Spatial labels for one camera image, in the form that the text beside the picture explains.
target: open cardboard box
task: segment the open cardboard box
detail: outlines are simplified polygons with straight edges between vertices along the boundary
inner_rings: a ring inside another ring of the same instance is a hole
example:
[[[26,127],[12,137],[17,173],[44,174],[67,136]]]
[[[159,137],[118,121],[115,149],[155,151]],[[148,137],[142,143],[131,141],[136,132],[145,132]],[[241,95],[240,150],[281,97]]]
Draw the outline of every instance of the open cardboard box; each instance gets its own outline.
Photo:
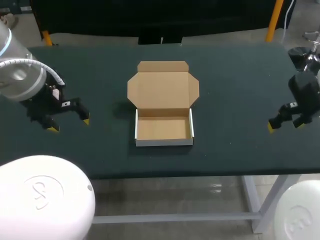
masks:
[[[137,107],[136,146],[193,145],[190,106],[199,97],[199,82],[185,61],[142,61],[127,87]]]

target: green tablecloth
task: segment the green tablecloth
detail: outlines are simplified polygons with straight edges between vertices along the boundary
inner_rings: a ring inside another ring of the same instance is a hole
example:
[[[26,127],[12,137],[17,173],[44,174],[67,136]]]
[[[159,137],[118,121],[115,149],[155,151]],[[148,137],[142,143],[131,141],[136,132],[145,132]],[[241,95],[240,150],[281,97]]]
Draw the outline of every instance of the green tablecloth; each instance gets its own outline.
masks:
[[[93,179],[320,173],[320,119],[302,129],[290,122],[274,134],[267,129],[279,107],[294,100],[288,80],[295,69],[280,45],[55,46],[31,52],[63,76],[67,97],[82,98],[90,126],[70,112],[54,117],[60,133],[45,131],[29,122],[20,104],[2,97],[2,163],[54,155]],[[142,60],[186,61],[199,80],[193,146],[135,146],[127,81]]]

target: white table frame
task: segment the white table frame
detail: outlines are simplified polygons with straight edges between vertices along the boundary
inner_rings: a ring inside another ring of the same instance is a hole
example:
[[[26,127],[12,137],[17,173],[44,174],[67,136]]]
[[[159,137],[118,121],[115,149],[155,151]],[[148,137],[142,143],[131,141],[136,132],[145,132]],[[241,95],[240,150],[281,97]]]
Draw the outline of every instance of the white table frame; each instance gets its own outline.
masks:
[[[297,183],[300,176],[301,174],[279,175],[262,204],[260,204],[259,201],[259,196],[253,176],[242,176],[242,182],[249,212],[95,216],[92,223],[117,224],[180,221],[251,220],[253,233],[261,234],[267,230],[270,222],[272,221],[277,203],[282,194],[293,184]]]

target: cable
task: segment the cable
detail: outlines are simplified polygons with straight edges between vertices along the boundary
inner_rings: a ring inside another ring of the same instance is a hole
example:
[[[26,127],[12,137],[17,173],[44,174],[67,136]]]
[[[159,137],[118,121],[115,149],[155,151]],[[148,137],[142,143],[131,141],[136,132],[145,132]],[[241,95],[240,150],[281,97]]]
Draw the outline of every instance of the cable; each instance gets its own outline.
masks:
[[[292,0],[288,10],[286,11],[286,14],[285,14],[285,18],[284,18],[284,28],[283,28],[283,35],[282,35],[282,39],[281,39],[281,43],[283,44],[284,43],[284,40],[285,40],[285,37],[286,37],[286,28],[287,28],[287,18],[288,18],[288,14],[290,12],[290,9],[292,7],[292,5],[294,4],[295,0]]]
[[[37,60],[25,59],[25,58],[16,58],[16,59],[5,60],[5,61],[0,62],[0,69],[4,68],[6,66],[9,66],[9,65],[15,65],[15,64],[34,64],[34,65],[40,66],[41,68],[46,70],[48,73],[50,73],[59,85],[61,85],[61,86],[65,85],[65,82],[61,79],[61,77],[51,67],[49,67],[49,66],[47,66]]]

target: gray floor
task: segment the gray floor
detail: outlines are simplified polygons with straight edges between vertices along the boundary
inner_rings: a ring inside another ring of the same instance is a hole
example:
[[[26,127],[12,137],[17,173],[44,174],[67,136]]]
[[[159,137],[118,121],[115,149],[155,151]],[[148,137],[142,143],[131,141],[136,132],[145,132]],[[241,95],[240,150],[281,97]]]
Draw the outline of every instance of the gray floor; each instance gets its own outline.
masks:
[[[313,0],[297,0],[286,33],[284,46],[308,46],[303,32],[316,31],[320,24],[320,4]],[[19,15],[14,35],[27,47],[43,46],[35,19],[30,14]],[[184,45],[220,45],[263,41],[267,29],[224,34],[186,37]],[[280,41],[283,30],[275,33]],[[103,37],[74,34],[53,34],[60,45],[135,45],[135,37]],[[255,183],[261,201],[270,191],[277,176],[256,176]],[[319,179],[320,174],[303,175],[301,181]],[[154,179],[104,180],[93,183],[97,192],[96,215],[207,213],[246,211],[246,202],[239,177],[181,177]],[[93,225],[89,240],[273,240],[272,226],[264,234],[252,234],[248,221],[169,222]]]

